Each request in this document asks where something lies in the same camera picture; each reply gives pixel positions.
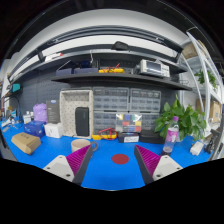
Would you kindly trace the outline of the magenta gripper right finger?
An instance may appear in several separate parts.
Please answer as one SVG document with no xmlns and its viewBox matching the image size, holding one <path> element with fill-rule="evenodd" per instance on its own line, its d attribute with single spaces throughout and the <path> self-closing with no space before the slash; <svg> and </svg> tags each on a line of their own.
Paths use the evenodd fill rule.
<svg viewBox="0 0 224 224">
<path fill-rule="evenodd" d="M 145 184 L 160 180 L 182 169 L 170 156 L 159 156 L 139 145 L 134 147 L 134 155 Z"/>
</svg>

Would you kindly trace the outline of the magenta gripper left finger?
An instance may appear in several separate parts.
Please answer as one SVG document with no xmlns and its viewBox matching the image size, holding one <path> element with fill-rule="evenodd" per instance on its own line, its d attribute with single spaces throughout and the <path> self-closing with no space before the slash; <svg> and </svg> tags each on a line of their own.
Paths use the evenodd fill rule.
<svg viewBox="0 0 224 224">
<path fill-rule="evenodd" d="M 69 182 L 81 185 L 92 155 L 93 147 L 87 145 L 68 156 L 58 155 L 44 167 L 44 170 Z"/>
</svg>

